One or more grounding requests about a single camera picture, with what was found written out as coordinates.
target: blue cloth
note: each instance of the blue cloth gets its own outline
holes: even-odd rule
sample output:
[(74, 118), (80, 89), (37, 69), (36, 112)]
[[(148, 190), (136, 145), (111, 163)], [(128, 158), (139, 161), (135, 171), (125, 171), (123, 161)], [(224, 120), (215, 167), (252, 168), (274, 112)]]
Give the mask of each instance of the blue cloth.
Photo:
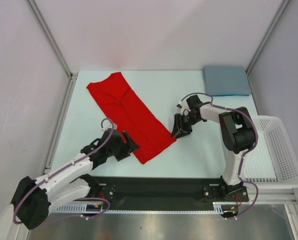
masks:
[(206, 66), (202, 74), (207, 94), (212, 96), (251, 94), (248, 77), (242, 66)]

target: red towel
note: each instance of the red towel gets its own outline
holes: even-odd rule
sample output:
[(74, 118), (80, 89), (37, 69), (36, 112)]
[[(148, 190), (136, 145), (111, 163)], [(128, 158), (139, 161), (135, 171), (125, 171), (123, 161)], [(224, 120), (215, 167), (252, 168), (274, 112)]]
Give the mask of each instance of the red towel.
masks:
[(176, 141), (138, 98), (120, 72), (111, 74), (101, 82), (90, 83), (87, 88), (104, 114), (118, 125), (118, 131), (127, 131), (141, 147), (134, 154), (142, 164)]

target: white basket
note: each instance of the white basket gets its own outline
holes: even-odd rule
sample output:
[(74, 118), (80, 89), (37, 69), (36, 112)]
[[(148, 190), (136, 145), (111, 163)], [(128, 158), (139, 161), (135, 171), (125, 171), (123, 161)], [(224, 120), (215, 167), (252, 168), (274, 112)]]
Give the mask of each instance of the white basket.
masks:
[(258, 146), (245, 159), (243, 176), (260, 189), (298, 188), (298, 160), (283, 122), (272, 116), (252, 117)]

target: table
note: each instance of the table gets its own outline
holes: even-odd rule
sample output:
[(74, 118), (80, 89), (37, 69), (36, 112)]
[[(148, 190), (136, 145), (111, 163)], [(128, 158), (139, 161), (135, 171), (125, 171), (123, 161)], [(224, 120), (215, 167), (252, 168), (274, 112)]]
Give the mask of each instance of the table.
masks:
[[(100, 122), (105, 118), (87, 85), (99, 82), (116, 71), (80, 71), (63, 124), (52, 171), (70, 161), (94, 139), (102, 136)], [(171, 131), (178, 101), (192, 92), (205, 92), (201, 71), (122, 71), (125, 79), (152, 114)], [(199, 96), (203, 102), (208, 97)], [(214, 103), (230, 108), (246, 107), (251, 116), (257, 111), (252, 96), (215, 97)], [(178, 139), (161, 154), (141, 164), (132, 155), (120, 162), (114, 157), (91, 172), (95, 176), (218, 178), (225, 168), (220, 127), (207, 121), (193, 126), (193, 133)]]

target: purple cable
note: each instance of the purple cable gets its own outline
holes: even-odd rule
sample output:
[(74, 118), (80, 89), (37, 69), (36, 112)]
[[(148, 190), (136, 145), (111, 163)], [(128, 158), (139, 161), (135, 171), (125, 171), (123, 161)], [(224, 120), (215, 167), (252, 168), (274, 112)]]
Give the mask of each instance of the purple cable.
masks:
[[(84, 198), (80, 198), (80, 199), (77, 199), (77, 200), (95, 200), (95, 201), (102, 201), (102, 202), (106, 202), (107, 204), (108, 204), (108, 206), (107, 206), (107, 208), (105, 209), (105, 210), (103, 210), (103, 211), (101, 211), (101, 212), (99, 212), (99, 213), (97, 213), (97, 215), (95, 215), (95, 216), (89, 216), (88, 217), (88, 219), (94, 219), (94, 218), (97, 218), (97, 217), (99, 217), (99, 216), (101, 216), (101, 215), (103, 215), (106, 211), (108, 211), (109, 209), (110, 209), (110, 202), (107, 200), (107, 199), (105, 199), (105, 198), (101, 198), (101, 197), (84, 197)], [(56, 220), (54, 220), (54, 221), (50, 221), (50, 222), (48, 222), (47, 224), (53, 224), (53, 223), (55, 223), (55, 222), (57, 222), (57, 221), (60, 221), (60, 220), (63, 220), (63, 219), (67, 219), (67, 218), (71, 218), (71, 217), (79, 217), (79, 216), (81, 216), (80, 214), (73, 214), (73, 215), (69, 215), (69, 216), (65, 216), (65, 217), (61, 217), (61, 218), (59, 218), (59, 219), (56, 219)]]
[[(111, 128), (111, 131), (109, 133), (109, 136), (106, 138), (106, 140), (104, 140), (104, 142), (99, 146), (97, 147), (95, 150), (93, 150), (92, 152), (90, 152), (89, 154), (79, 158), (78, 160), (74, 161), (74, 164), (77, 164), (79, 162), (81, 162), (82, 160), (84, 160), (85, 158), (89, 157), (90, 155), (94, 154), (95, 152), (97, 152), (100, 148), (102, 148), (110, 139), (110, 137), (112, 136), (113, 134), (113, 121), (109, 118), (105, 118), (101, 121), (101, 127), (103, 128), (103, 122), (104, 121), (110, 121), (111, 125), (112, 125), (112, 128)], [(64, 170), (66, 170), (68, 167), (72, 166), (72, 163), (69, 163), (68, 165), (62, 167), (61, 169), (59, 169), (58, 171), (56, 171), (55, 173), (53, 173), (52, 175), (50, 175), (48, 178), (49, 180), (52, 179), (53, 177), (55, 177), (56, 175), (58, 175), (59, 173), (63, 172)], [(46, 183), (46, 180), (43, 180), (41, 182), (39, 182), (36, 186), (34, 186), (29, 192), (27, 192), (26, 195), (24, 195), (24, 197), (21, 199), (21, 201), (19, 202), (19, 204), (17, 205), (17, 207), (15, 208), (14, 210), (14, 213), (13, 213), (13, 223), (14, 224), (21, 224), (22, 222), (20, 221), (17, 221), (16, 219), (16, 215), (20, 209), (20, 207), (22, 206), (22, 204), (24, 203), (24, 201), (38, 188), (40, 187), (42, 184)]]
[(251, 203), (251, 205), (242, 213), (240, 213), (238, 216), (240, 215), (243, 215), (245, 214), (246, 212), (248, 212), (255, 204), (255, 202), (257, 201), (258, 199), (258, 196), (259, 196), (259, 188), (258, 186), (254, 183), (254, 182), (251, 182), (251, 181), (246, 181), (244, 179), (241, 178), (241, 171), (242, 171), (242, 167), (243, 167), (243, 163), (244, 163), (244, 157), (246, 156), (246, 154), (248, 154), (249, 152), (251, 152), (252, 150), (255, 149), (255, 147), (258, 145), (258, 141), (259, 141), (259, 135), (258, 135), (258, 131), (253, 123), (253, 121), (251, 120), (251, 118), (249, 116), (247, 116), (244, 112), (238, 110), (238, 109), (234, 109), (234, 108), (229, 108), (229, 107), (223, 107), (223, 106), (219, 106), (219, 105), (215, 105), (213, 104), (213, 96), (207, 94), (207, 93), (204, 93), (204, 92), (193, 92), (193, 93), (190, 93), (188, 95), (186, 95), (184, 98), (181, 99), (181, 101), (183, 101), (185, 98), (187, 98), (188, 96), (191, 96), (191, 95), (196, 95), (196, 94), (200, 94), (200, 95), (205, 95), (205, 96), (208, 96), (211, 98), (211, 101), (210, 101), (210, 104), (211, 106), (215, 107), (215, 108), (218, 108), (218, 109), (223, 109), (223, 110), (229, 110), (229, 111), (233, 111), (233, 112), (236, 112), (236, 113), (239, 113), (241, 114), (243, 117), (245, 117), (248, 122), (252, 125), (252, 129), (254, 131), (254, 134), (255, 134), (255, 142), (253, 144), (253, 146), (248, 149), (247, 151), (245, 151), (242, 155), (241, 155), (241, 161), (240, 161), (240, 165), (239, 165), (239, 170), (238, 170), (238, 177), (239, 179), (241, 180), (241, 182), (243, 183), (247, 183), (247, 184), (251, 184), (255, 187), (256, 189), (256, 194), (255, 194), (255, 197), (254, 197), (254, 200), (253, 202)]

